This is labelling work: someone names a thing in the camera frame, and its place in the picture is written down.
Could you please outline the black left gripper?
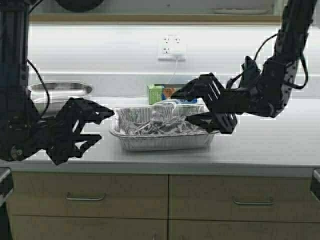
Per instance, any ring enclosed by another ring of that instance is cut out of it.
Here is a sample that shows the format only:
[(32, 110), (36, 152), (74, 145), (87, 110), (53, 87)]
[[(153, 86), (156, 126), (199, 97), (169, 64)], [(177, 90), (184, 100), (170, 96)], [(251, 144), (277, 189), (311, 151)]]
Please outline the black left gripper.
[(0, 159), (21, 162), (44, 150), (55, 165), (80, 159), (102, 139), (100, 134), (81, 134), (85, 124), (101, 124), (115, 112), (95, 101), (69, 98), (54, 117), (40, 119), (36, 110), (0, 111)]

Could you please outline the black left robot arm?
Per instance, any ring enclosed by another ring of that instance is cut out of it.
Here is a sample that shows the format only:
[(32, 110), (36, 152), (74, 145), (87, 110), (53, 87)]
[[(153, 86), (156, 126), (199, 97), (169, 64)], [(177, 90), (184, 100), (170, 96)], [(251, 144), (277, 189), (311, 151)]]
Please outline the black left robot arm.
[(0, 3), (0, 158), (23, 161), (44, 150), (54, 164), (81, 158), (102, 137), (82, 134), (114, 111), (82, 97), (70, 97), (55, 116), (39, 111), (31, 98), (28, 59), (29, 18), (37, 0)]

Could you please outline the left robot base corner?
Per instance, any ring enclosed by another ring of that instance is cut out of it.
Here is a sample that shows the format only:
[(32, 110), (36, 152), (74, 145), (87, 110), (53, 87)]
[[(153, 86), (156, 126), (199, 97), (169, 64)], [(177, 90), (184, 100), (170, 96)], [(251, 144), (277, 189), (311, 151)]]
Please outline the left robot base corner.
[(14, 192), (14, 182), (12, 171), (9, 167), (0, 168), (0, 206), (2, 206), (8, 197)]

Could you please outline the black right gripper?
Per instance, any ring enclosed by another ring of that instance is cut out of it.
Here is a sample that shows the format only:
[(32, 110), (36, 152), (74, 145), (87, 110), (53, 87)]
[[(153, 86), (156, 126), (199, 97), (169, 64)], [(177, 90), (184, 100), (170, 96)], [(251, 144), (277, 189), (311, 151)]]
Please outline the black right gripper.
[(271, 117), (275, 107), (264, 92), (263, 76), (256, 61), (246, 56), (241, 67), (242, 73), (229, 79), (225, 87), (210, 72), (175, 91), (171, 99), (202, 99), (208, 108), (208, 112), (187, 116), (185, 120), (208, 133), (232, 134), (238, 123), (236, 115)]

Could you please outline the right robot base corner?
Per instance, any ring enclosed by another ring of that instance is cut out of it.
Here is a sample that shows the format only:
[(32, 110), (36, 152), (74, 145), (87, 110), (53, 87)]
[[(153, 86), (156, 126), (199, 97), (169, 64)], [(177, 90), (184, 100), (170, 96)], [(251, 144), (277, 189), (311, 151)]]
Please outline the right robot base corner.
[(319, 201), (320, 200), (320, 169), (313, 170), (310, 184), (310, 192)]

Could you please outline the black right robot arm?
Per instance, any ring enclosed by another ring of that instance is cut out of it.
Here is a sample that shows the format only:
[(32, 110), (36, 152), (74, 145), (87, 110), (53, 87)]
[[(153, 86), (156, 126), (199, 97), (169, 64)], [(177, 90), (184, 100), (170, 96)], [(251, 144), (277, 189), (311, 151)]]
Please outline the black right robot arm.
[(313, 23), (316, 0), (289, 0), (283, 9), (282, 24), (273, 55), (259, 69), (247, 56), (242, 73), (223, 86), (211, 72), (190, 81), (183, 91), (187, 99), (202, 99), (208, 111), (186, 117), (207, 132), (232, 134), (237, 116), (250, 114), (275, 118), (287, 106), (293, 89), (303, 89), (309, 80), (304, 56), (308, 31)]

